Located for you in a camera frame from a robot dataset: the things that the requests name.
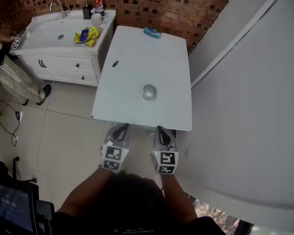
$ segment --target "blue wet wipes pack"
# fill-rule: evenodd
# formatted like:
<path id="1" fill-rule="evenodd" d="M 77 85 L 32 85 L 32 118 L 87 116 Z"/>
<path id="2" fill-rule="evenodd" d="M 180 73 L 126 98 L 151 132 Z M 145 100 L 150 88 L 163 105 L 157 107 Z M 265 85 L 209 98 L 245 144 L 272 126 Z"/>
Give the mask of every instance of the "blue wet wipes pack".
<path id="1" fill-rule="evenodd" d="M 83 43 L 86 41 L 87 37 L 88 37 L 88 32 L 89 32 L 89 29 L 85 29 L 82 31 L 82 33 L 80 34 L 80 37 L 79 37 L 79 42 L 80 43 Z"/>
<path id="2" fill-rule="evenodd" d="M 145 27 L 144 33 L 155 38 L 161 38 L 161 34 L 162 34 L 160 31 L 156 31 L 149 27 Z"/>

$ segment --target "faucet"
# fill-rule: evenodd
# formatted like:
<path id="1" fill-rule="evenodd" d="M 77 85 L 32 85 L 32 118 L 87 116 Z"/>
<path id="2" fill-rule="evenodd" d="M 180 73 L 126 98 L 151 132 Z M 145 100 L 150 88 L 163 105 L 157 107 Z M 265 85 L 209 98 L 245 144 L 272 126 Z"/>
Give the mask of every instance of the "faucet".
<path id="1" fill-rule="evenodd" d="M 60 0 L 55 0 L 55 1 L 53 1 L 53 2 L 50 4 L 49 11 L 51 11 L 52 6 L 53 6 L 54 3 L 58 3 L 58 4 L 59 4 L 59 6 L 60 6 L 60 13 L 61 13 L 61 16 L 62 16 L 62 18 L 65 18 L 65 17 L 67 16 L 67 13 L 66 13 L 66 11 L 64 11 L 64 9 L 63 9 L 63 7 L 62 7 L 62 3 L 61 3 Z"/>

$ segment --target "shoe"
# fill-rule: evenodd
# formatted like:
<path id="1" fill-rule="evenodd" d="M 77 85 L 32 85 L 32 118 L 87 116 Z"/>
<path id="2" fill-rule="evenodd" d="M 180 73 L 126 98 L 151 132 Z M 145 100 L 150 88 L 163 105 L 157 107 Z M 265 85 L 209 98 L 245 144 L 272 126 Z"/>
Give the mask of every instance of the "shoe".
<path id="1" fill-rule="evenodd" d="M 28 99 L 26 100 L 26 102 L 24 104 L 22 104 L 23 106 L 26 106 L 28 104 Z"/>
<path id="2" fill-rule="evenodd" d="M 45 91 L 45 98 L 43 101 L 39 102 L 39 103 L 36 103 L 37 105 L 42 105 L 45 101 L 45 99 L 50 95 L 51 93 L 51 86 L 49 84 L 47 84 L 43 90 Z"/>

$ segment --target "white table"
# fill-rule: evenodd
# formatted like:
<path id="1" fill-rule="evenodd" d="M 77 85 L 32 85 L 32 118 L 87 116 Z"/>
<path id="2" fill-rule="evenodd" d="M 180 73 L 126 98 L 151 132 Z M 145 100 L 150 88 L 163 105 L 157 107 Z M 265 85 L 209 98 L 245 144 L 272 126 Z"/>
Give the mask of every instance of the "white table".
<path id="1" fill-rule="evenodd" d="M 155 98 L 143 99 L 146 84 L 156 87 Z M 144 34 L 143 29 L 118 26 L 103 66 L 92 116 L 190 131 L 192 99 L 185 39 L 164 33 L 157 39 Z"/>

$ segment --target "black bottle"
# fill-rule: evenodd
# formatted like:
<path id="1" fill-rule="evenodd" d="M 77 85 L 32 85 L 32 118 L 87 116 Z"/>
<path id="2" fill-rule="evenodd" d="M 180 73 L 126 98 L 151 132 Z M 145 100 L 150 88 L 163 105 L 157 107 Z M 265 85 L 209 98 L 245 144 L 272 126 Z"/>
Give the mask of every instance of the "black bottle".
<path id="1" fill-rule="evenodd" d="M 84 19 L 90 19 L 92 16 L 92 13 L 90 12 L 92 10 L 92 6 L 88 5 L 87 2 L 85 6 L 83 7 L 83 14 L 84 14 Z"/>

